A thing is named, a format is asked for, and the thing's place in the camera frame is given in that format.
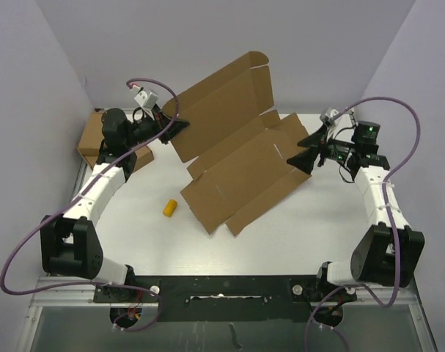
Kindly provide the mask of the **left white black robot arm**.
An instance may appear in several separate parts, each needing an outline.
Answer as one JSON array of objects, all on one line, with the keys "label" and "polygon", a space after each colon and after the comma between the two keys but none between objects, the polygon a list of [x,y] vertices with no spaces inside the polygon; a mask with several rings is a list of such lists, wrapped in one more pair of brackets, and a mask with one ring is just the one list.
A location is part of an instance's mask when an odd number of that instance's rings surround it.
[{"label": "left white black robot arm", "polygon": [[190,123],[170,118],[159,106],[139,119],[128,119],[118,108],[98,117],[102,139],[90,178],[73,206],[40,229],[42,265],[49,274],[111,284],[113,296],[129,301],[136,294],[133,269],[104,256],[95,227],[111,198],[133,174],[137,150],[146,141],[170,142]]}]

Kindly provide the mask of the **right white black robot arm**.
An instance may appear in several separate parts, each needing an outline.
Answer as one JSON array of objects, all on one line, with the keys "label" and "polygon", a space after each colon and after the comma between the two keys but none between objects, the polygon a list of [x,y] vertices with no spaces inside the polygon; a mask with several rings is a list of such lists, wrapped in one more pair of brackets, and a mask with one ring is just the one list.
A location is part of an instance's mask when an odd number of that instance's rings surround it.
[{"label": "right white black robot arm", "polygon": [[353,126],[349,142],[333,137],[337,124],[325,121],[298,146],[304,151],[287,163],[307,174],[332,160],[345,168],[362,195],[368,229],[343,262],[326,262],[313,282],[315,294],[324,300],[339,292],[340,285],[373,283],[384,287],[407,287],[424,248],[424,235],[406,221],[388,176],[388,159],[378,152],[380,126],[360,122]]}]

